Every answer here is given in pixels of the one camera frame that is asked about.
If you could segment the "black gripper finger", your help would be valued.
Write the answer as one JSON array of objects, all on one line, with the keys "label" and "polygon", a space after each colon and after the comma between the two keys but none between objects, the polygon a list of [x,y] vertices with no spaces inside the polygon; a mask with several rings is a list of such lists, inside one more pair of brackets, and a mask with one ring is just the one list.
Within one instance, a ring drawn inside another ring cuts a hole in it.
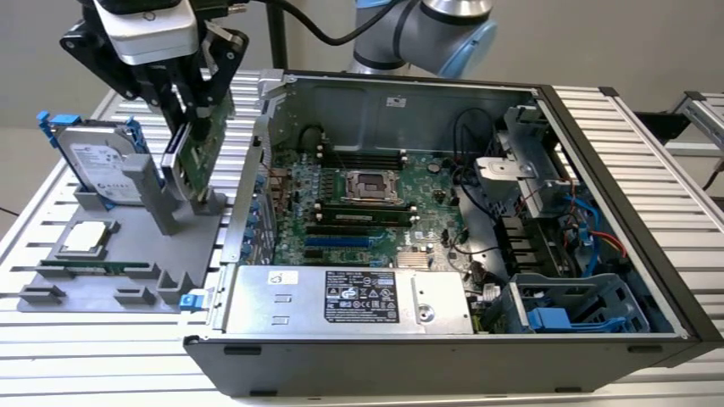
[{"label": "black gripper finger", "polygon": [[212,118],[235,112],[231,82],[243,62],[249,38],[220,25],[199,25],[197,51],[189,67],[189,124],[209,126]]},{"label": "black gripper finger", "polygon": [[88,23],[72,26],[61,37],[60,46],[124,99],[145,101],[149,109],[163,116],[168,128],[183,126],[183,108],[172,89],[171,75],[161,64],[124,63],[109,39]]}]

